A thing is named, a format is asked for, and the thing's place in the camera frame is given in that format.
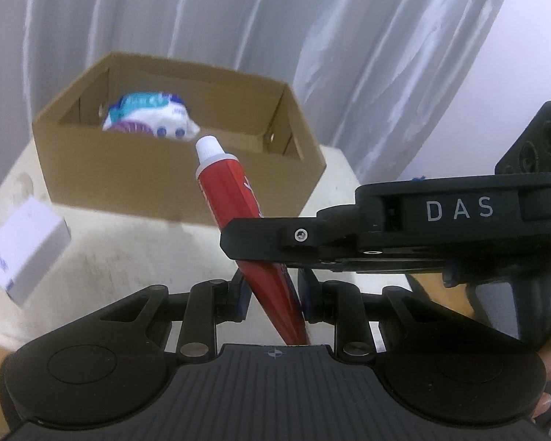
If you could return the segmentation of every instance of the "screw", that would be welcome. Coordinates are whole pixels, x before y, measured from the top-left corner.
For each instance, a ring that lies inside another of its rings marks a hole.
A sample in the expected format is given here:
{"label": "screw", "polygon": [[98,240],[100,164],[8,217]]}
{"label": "screw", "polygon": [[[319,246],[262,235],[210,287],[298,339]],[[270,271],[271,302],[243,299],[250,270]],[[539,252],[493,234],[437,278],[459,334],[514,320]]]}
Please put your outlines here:
{"label": "screw", "polygon": [[343,347],[343,351],[350,356],[365,356],[372,352],[371,346],[363,341],[350,341]]}
{"label": "screw", "polygon": [[306,231],[306,229],[298,229],[296,230],[296,232],[294,232],[294,238],[299,242],[303,242],[307,238],[309,238],[309,233]]}
{"label": "screw", "polygon": [[180,348],[180,353],[189,358],[204,356],[206,355],[206,353],[208,353],[208,351],[209,349],[204,343],[198,343],[197,341],[186,343]]}

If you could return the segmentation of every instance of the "table surface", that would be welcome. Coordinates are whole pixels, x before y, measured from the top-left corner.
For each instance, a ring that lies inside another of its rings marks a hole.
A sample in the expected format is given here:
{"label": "table surface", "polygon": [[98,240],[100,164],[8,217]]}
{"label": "table surface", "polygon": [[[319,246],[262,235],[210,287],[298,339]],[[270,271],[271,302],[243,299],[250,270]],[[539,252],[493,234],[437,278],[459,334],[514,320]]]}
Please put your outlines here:
{"label": "table surface", "polygon": [[[320,182],[302,211],[314,216],[324,207],[354,203],[359,185],[341,151],[322,147],[327,161]],[[51,204],[31,141],[0,187],[0,226],[28,197]],[[219,246],[215,227],[96,212],[53,204],[69,226],[72,241],[65,253],[19,307],[0,288],[0,345],[17,349],[27,341],[78,319],[151,284],[170,293],[189,291],[209,279],[230,279],[236,270]],[[295,270],[291,270],[295,279]],[[408,287],[403,275],[356,275],[316,271],[321,280],[346,280],[362,291],[381,293],[386,285]],[[177,340],[175,324],[168,348]],[[309,326],[313,343],[331,343],[332,327]],[[247,320],[217,327],[225,343],[282,344],[253,298]]]}

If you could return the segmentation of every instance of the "curtain fold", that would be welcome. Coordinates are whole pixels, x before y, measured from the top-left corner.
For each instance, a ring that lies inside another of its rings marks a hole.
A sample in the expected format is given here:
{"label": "curtain fold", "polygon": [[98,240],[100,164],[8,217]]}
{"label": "curtain fold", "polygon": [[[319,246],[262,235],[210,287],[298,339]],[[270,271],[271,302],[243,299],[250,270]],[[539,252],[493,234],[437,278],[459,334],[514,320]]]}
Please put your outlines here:
{"label": "curtain fold", "polygon": [[0,181],[40,109],[110,50],[289,82],[363,183],[395,179],[503,0],[0,0]]}

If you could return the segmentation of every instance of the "small white box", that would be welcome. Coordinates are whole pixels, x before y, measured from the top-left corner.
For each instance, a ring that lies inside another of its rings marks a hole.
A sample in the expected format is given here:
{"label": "small white box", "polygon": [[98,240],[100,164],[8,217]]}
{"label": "small white box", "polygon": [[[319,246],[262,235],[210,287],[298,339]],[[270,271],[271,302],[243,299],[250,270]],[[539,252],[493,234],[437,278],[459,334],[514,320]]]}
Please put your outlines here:
{"label": "small white box", "polygon": [[65,220],[29,198],[0,228],[0,287],[21,305],[70,240]]}

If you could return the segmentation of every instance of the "white toothpaste cap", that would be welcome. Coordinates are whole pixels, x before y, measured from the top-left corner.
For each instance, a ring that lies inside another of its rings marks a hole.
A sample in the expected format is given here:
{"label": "white toothpaste cap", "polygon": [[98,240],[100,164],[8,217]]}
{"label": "white toothpaste cap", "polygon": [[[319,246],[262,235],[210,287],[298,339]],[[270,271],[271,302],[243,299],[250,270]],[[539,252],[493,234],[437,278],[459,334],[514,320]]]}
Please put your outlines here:
{"label": "white toothpaste cap", "polygon": [[210,157],[225,154],[224,149],[214,136],[204,136],[200,138],[196,143],[196,152],[198,153],[200,164]]}

